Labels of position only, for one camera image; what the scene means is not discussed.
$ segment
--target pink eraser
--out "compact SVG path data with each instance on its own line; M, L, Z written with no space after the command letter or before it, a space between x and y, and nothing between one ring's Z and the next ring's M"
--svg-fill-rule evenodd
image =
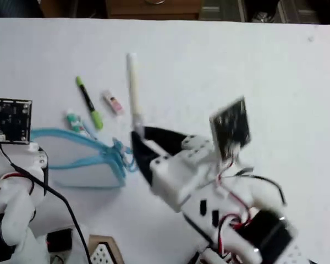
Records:
M111 94L109 90L103 93L103 97L105 101L107 101L108 104L111 106L115 114L121 115L124 113L121 104L119 103L119 101L116 100L116 98Z

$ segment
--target wooden furniture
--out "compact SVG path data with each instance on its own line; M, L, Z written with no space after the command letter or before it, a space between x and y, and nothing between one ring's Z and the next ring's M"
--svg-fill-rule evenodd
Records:
M106 0L109 18L196 20L202 0Z

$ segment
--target pen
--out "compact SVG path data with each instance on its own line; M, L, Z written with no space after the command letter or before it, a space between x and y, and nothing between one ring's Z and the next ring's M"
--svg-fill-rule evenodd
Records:
M95 128L96 129L102 129L103 128L103 121L101 120L99 112L95 110L94 105L93 105L92 101L89 98L87 90L85 89L80 76L77 76L76 82L77 82L78 87L80 87L80 89L82 91L82 94L84 96L84 100L86 101L88 109L89 109L89 111L92 115L92 119L93 119Z

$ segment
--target black wire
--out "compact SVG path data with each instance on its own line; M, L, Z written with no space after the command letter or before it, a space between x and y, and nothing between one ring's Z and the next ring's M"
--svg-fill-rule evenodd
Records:
M83 234L82 234L82 231L78 225L78 222L77 222L77 219L75 217L75 214L73 213L72 211L72 208L69 204L69 202L67 201L67 199L62 195L60 194L59 192L55 191L53 188L51 188L49 185L45 184L44 182L38 180L37 178L35 178L32 174L30 174L28 171L26 171L25 169L17 166L16 164L14 164L11 159L9 158L9 156L7 156L7 154L4 152L4 150L2 149L2 146L1 146L1 143L0 143L0 151L2 152L2 154L5 156L5 158L9 161L11 167L13 167L15 169L15 171L21 173L24 177L32 180L33 182L35 182L36 184L38 184L40 187L44 188L45 190L47 190L49 193L55 195L56 197L58 197L60 200L62 200L64 202L64 204L66 205L67 207L67 210L69 211L70 215L71 215L71 218L72 218L72 221L76 227L76 230L79 234L79 237L81 238L81 241L82 241L82 244L83 244L83 248L84 248L84 251L86 253L86 256L87 256L87 261L88 261L88 264L92 264L92 261L90 259L90 256L89 256L89 252L88 252L88 247L87 247L87 244L86 244L86 241L84 240L84 237L83 237Z
M35 218L36 214L37 214L37 210L34 210L33 216L32 216L32 218L30 219L29 222L32 222L33 221L33 219Z
M278 183L276 183L275 181L270 180L270 179L265 178L265 177L262 177L262 176L252 175L252 174L236 174L235 177L252 178L252 179L258 179L258 180L264 180L264 181L266 181L266 182L268 182L268 183L274 185L274 186L279 190L282 204L283 204L284 206L287 205L287 203L286 203L286 199L285 199L285 195L284 195L284 192L282 191L281 186L280 186Z
M244 169L239 170L238 172L236 172L235 176L242 175L242 174L245 174L245 173L248 173L248 172L253 172L253 171L254 171L253 167L247 167L247 168L244 168Z
M60 256L55 255L54 258L53 258L53 261L54 261L55 258L58 258L62 262L62 264L65 263L64 260Z

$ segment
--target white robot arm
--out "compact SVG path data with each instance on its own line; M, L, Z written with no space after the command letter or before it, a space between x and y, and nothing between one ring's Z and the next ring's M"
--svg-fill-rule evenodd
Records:
M253 192L244 179L248 174L225 178L225 168L217 170L209 139L150 127L144 132L144 138L135 131L131 134L137 164L152 192L175 212L182 212L207 240L200 259L224 264L231 255L230 263L309 263L296 244L296 229L284 214L283 196L276 203L263 189ZM149 148L146 140L162 151ZM251 208L259 210L255 217L250 217Z

